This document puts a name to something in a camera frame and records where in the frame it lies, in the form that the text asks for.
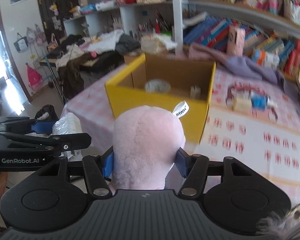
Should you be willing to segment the pink cartoon table mat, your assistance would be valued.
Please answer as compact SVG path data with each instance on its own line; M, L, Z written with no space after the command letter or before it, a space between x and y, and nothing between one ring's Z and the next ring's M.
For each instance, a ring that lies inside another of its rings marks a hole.
M83 131L90 134L99 153L112 143L114 117L106 95L105 83L115 71L93 83L63 108L74 113ZM262 81L250 85L269 93L279 106L277 113L254 112L244 115L225 105L228 86L248 82L217 70L211 107L200 143L187 142L189 153L203 154L211 160L233 156L280 187L293 204L300 203L300 117L291 100L277 87Z

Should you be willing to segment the row of leaning books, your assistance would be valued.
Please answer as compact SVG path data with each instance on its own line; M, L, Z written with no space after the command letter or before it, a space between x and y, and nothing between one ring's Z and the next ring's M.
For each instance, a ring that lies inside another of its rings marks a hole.
M184 21L185 45L197 43L230 56L247 56L256 64L277 69L293 52L290 39L264 31L230 18L202 13L191 23Z

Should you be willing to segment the beige sponge block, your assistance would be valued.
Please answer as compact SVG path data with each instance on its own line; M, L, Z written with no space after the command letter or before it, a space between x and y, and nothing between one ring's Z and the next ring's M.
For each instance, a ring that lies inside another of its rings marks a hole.
M250 113L252 109L252 103L250 99L235 97L232 110L240 113Z

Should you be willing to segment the yellow packing tape roll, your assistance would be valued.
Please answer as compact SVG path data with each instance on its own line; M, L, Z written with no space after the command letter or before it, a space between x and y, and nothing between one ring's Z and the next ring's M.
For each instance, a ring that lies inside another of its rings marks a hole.
M145 84L145 91L147 93L168 93L171 90L171 85L160 79L149 80Z

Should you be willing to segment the orange white small box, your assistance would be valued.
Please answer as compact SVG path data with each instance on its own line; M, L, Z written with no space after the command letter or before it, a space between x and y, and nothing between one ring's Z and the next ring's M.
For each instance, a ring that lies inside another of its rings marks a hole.
M251 59L258 65L276 70L279 66L280 58L276 54L268 53L263 50L255 49Z

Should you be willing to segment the purple pink cloth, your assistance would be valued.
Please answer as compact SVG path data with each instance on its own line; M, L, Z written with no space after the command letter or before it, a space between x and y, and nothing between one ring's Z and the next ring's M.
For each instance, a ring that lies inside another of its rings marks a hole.
M231 74L254 80L264 80L273 85L282 86L285 78L278 70L259 66L246 56L231 56L224 52L193 43L188 50L188 57L196 61L214 61Z

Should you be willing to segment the pink plush pig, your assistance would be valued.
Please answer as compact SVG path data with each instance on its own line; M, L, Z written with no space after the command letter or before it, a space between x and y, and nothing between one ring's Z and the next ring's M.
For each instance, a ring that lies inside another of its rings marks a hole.
M112 191L164 189L177 150L186 142L180 118L189 109L185 101L171 112L140 106L115 120Z

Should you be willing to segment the yellow cardboard box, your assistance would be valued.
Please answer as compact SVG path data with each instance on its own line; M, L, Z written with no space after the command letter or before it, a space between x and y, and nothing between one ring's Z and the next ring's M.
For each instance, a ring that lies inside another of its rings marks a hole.
M115 117L139 106L177 112L187 141L200 143L212 98L216 64L142 54L106 83Z

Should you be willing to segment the red boxed book set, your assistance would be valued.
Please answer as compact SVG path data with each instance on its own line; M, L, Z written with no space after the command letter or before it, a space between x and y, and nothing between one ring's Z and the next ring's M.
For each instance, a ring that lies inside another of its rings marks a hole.
M283 72L289 77L297 77L300 73L300 40L294 41L294 48L288 55Z

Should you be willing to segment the white bookshelf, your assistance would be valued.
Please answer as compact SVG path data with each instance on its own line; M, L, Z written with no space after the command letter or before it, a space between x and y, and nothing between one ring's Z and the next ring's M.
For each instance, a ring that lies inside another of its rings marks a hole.
M85 33L94 36L106 29L122 29L125 34L150 33L161 28L169 31L177 48L185 45L184 21L192 22L202 13L230 18L280 37L300 40L300 25L283 16L250 7L247 1L231 3L220 0L166 0L142 4L136 0L87 0L83 7L74 6L71 18L65 20L66 35Z

